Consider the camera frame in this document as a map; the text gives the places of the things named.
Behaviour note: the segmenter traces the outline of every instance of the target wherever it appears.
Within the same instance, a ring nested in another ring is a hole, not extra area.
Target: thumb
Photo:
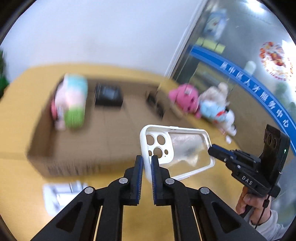
[[[246,194],[244,196],[244,202],[247,205],[250,205],[252,207],[258,208],[258,209],[263,209],[263,202],[266,198],[259,198],[257,196],[254,196],[252,194]]]

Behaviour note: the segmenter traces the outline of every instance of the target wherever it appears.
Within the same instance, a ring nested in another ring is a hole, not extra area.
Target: gray sleeve
[[[277,220],[278,213],[275,210],[271,210],[270,218],[265,223],[259,225],[256,230],[261,233],[267,241],[280,239],[285,234],[289,226],[284,227],[282,224],[278,224]]]

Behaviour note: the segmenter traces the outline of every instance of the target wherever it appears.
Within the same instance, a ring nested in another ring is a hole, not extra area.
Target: blue banner
[[[296,154],[294,145],[296,143],[295,123],[288,112],[263,84],[254,77],[249,76],[248,73],[234,63],[200,46],[195,45],[190,54],[226,74],[248,91],[270,113],[282,131],[291,138],[291,147],[294,154]]]

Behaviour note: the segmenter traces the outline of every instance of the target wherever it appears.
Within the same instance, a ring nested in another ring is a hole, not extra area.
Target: black box
[[[123,96],[117,86],[97,84],[95,89],[95,106],[115,106],[121,107]]]

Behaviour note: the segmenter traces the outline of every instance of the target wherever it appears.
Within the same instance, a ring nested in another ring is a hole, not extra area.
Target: yellow table
[[[43,178],[26,160],[25,150],[28,136],[34,128],[34,117],[42,109],[57,81],[66,72],[75,72],[90,77],[105,79],[122,79],[145,81],[161,84],[167,90],[176,86],[173,81],[164,77],[110,66],[96,65],[56,65],[32,68],[22,74],[8,88],[0,101],[0,213],[8,228],[18,241],[30,240],[42,229],[51,217],[47,214],[42,196],[42,185],[49,182],[64,183],[75,180],[86,182],[95,188],[107,186],[111,181],[122,177],[123,172],[98,174],[94,176]],[[35,81],[36,87],[28,90],[26,84]],[[20,99],[22,91],[31,91],[32,96]],[[14,112],[16,107],[23,105],[28,113],[27,119],[18,120]],[[232,142],[225,143],[224,136],[211,124],[204,120],[188,117],[197,128],[205,129],[212,143],[227,149],[238,148]],[[12,138],[18,135],[18,141]],[[242,185],[231,177],[231,172],[224,163],[216,161],[213,168],[185,179],[185,185],[200,188],[207,186],[232,208],[235,207]],[[173,226],[170,207],[153,205],[151,184],[143,174],[142,195],[138,207],[125,207],[123,214],[123,240],[173,240]]]

